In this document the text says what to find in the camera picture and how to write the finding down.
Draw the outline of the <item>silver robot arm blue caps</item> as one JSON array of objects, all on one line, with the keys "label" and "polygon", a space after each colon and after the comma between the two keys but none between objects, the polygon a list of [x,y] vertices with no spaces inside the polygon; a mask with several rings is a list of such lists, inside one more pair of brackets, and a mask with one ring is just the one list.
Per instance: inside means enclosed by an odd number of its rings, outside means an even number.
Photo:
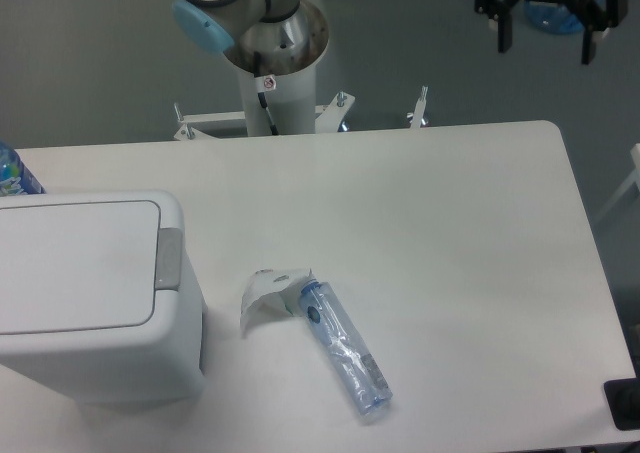
[{"label": "silver robot arm blue caps", "polygon": [[[524,1],[565,9],[582,26],[581,63],[596,54],[596,36],[617,27],[628,13],[628,0],[474,0],[474,11],[494,22],[498,51],[512,44],[511,10]],[[280,23],[301,8],[301,0],[175,0],[172,13],[182,31],[201,49],[213,54],[237,46],[257,24]]]}]

